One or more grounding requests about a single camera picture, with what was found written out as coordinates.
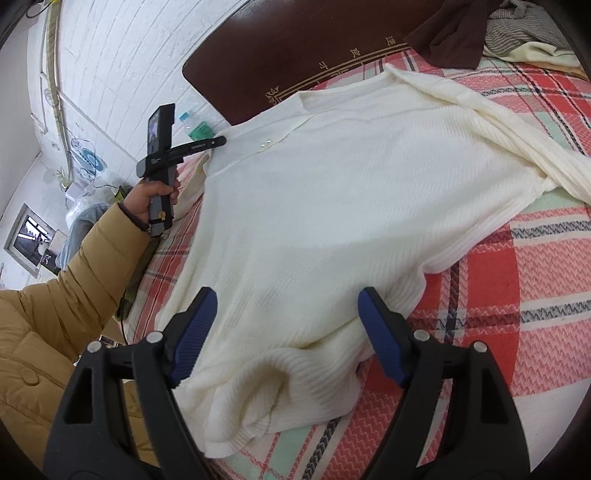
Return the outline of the person's left hand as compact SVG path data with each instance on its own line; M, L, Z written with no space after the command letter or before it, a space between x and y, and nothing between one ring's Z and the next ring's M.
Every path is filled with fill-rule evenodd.
M180 183L177 179L169 186L160 181L141 180L133 187L122 202L126 211L144 224L149 220L150 199L154 196L168 195L173 205L177 204Z

